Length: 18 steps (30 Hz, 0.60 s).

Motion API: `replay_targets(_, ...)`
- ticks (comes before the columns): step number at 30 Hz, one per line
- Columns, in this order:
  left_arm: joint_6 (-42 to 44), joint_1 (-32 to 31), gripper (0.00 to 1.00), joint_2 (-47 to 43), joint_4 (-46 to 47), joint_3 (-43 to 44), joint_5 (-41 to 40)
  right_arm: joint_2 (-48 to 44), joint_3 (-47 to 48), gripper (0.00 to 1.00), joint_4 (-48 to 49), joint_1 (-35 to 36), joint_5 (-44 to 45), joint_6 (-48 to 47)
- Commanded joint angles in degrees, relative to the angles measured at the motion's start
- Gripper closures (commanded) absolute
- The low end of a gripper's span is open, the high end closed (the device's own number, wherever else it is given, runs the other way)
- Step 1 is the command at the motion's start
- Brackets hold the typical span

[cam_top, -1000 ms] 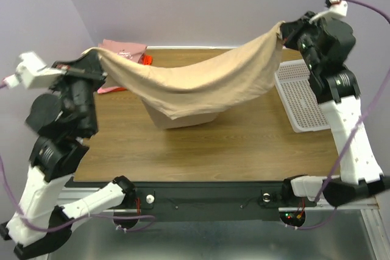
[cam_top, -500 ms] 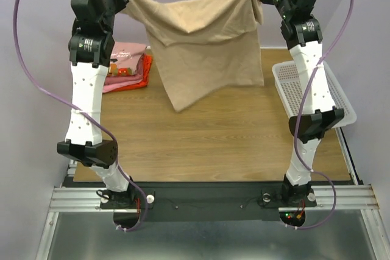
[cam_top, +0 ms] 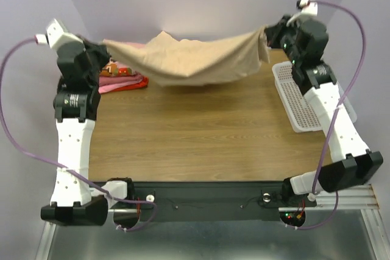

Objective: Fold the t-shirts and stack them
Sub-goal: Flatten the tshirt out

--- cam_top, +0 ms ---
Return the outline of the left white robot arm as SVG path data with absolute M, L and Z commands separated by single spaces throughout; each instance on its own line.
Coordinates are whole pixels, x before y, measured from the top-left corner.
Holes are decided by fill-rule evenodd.
M 128 208 L 136 193 L 129 178 L 98 186 L 88 180 L 90 144 L 97 119 L 99 75 L 110 55 L 104 46 L 79 38 L 55 45 L 61 78 L 54 97 L 58 167 L 49 204 L 41 219 L 61 226 L 102 226 L 118 203 Z

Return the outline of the beige t shirt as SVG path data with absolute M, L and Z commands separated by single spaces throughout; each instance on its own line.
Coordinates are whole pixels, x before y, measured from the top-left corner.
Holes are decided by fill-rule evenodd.
M 143 47 L 104 40 L 111 57 L 161 86 L 235 82 L 269 62 L 265 28 L 214 41 L 176 40 L 160 32 Z

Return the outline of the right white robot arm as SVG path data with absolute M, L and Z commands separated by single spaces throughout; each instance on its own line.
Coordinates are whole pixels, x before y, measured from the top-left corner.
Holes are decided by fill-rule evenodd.
M 295 205 L 303 195 L 340 191 L 367 183 L 383 164 L 358 134 L 344 106 L 346 95 L 322 56 L 328 43 L 325 24 L 314 18 L 283 15 L 265 29 L 269 47 L 282 49 L 292 68 L 292 78 L 313 109 L 325 135 L 317 169 L 286 178 L 280 198 Z

